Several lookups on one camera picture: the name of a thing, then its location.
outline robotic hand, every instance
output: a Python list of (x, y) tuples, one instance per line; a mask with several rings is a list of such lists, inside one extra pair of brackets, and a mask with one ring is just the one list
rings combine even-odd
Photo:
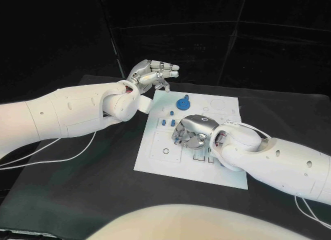
[(246, 171), (285, 193), (331, 205), (331, 156), (268, 136), (245, 123), (217, 122), (190, 115), (179, 123), (173, 139), (186, 148), (209, 143), (210, 154), (233, 171)]
[(153, 100), (141, 94), (170, 84), (177, 65), (144, 60), (127, 80), (58, 89), (43, 97), (0, 105), (0, 159), (17, 148), (46, 139), (71, 138), (128, 121), (137, 110), (150, 112)]

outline metallic robot hand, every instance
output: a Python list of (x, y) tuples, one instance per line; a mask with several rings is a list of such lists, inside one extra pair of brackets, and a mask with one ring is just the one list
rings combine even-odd
[(177, 78), (179, 69), (180, 67), (170, 63), (143, 60), (131, 69), (127, 80), (138, 86), (140, 94), (145, 93), (153, 85), (155, 85), (157, 90), (164, 87), (166, 91), (170, 92), (166, 78)]
[(176, 144), (181, 144), (186, 148), (200, 149), (204, 147), (204, 140), (210, 139), (214, 129), (219, 127), (219, 123), (203, 115), (190, 115), (179, 123), (173, 139)]

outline black background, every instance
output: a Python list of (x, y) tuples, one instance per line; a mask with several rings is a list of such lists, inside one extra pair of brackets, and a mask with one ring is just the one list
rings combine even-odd
[[(331, 0), (0, 0), (0, 104), (84, 74), (122, 77), (143, 59), (180, 65), (180, 83), (331, 98)], [(0, 203), (19, 173), (0, 172)]]

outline black fabric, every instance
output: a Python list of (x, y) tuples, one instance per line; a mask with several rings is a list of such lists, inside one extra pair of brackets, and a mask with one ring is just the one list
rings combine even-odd
[[(86, 75), (81, 84), (120, 78)], [(318, 94), (296, 94), (171, 83), (177, 92), (239, 97), (245, 123), (272, 137), (331, 155), (331, 102)], [(331, 239), (331, 230), (298, 211), (294, 196), (250, 176), (249, 190), (134, 171), (147, 115), (97, 133), (92, 145), (73, 160), (25, 168), (0, 207), (0, 228), (46, 232), (85, 239), (111, 220), (141, 208), (193, 204), (226, 209), (278, 224), (312, 239)], [(72, 157), (92, 134), (62, 139), (32, 162)], [(40, 147), (53, 140), (43, 141)], [(319, 219), (331, 223), (331, 206), (309, 201)]]

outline circular cutout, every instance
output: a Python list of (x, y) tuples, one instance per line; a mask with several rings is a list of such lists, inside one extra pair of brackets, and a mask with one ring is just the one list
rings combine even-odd
[(225, 109), (225, 101), (220, 99), (214, 99), (210, 102), (210, 106), (216, 109), (216, 110), (222, 110)]

